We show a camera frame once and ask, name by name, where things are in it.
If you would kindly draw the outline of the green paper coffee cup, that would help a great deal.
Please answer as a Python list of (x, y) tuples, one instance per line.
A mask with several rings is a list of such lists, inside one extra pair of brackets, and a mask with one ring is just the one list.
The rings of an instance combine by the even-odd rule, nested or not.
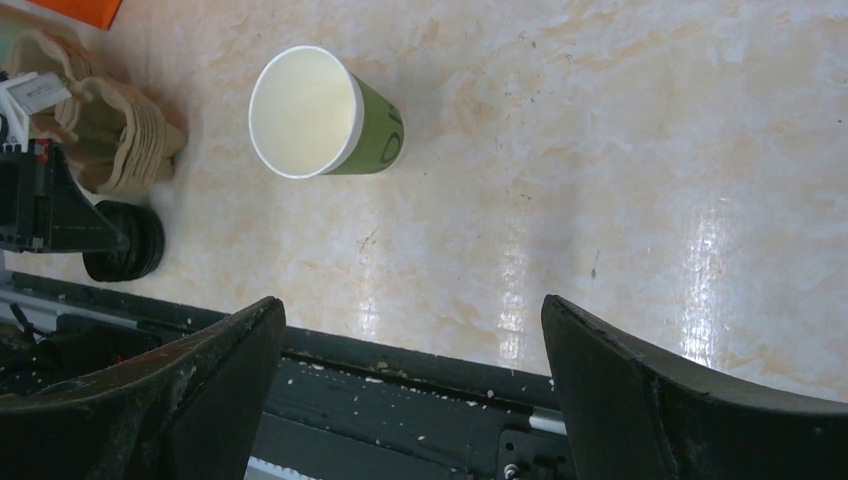
[(330, 51), (291, 47), (261, 70), (248, 106), (260, 160), (279, 176), (367, 175), (405, 148), (400, 111)]

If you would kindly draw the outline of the stack of black cup lids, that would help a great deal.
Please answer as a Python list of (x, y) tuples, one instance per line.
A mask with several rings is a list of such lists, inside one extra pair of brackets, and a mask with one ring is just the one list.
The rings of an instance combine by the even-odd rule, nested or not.
[(164, 227), (146, 206), (104, 200), (95, 208), (123, 235), (125, 242), (107, 251), (83, 253), (88, 276), (97, 282), (128, 282), (153, 272), (165, 250)]

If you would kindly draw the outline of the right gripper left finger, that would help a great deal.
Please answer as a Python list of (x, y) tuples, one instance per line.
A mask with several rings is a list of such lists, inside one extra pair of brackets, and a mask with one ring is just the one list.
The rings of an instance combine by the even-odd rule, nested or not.
[(263, 298), (108, 368), (1, 400), (5, 479), (240, 479), (282, 353)]

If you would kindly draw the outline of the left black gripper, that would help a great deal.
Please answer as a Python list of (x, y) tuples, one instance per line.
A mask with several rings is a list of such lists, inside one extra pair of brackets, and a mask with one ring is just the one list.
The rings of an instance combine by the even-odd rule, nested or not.
[(53, 73), (1, 73), (1, 248), (5, 251), (88, 253), (125, 242), (82, 194), (59, 143), (30, 135), (34, 113), (70, 97)]

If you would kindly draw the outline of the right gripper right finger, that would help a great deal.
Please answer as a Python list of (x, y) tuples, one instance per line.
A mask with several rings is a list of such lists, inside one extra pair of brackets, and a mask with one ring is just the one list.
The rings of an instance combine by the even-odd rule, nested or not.
[(847, 407), (742, 380), (557, 295), (545, 348), (581, 479), (843, 479)]

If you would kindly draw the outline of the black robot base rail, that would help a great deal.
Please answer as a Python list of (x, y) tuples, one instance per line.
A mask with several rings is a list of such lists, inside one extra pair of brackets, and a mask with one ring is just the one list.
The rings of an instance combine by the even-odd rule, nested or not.
[(549, 377), (288, 327), (249, 479), (572, 479)]

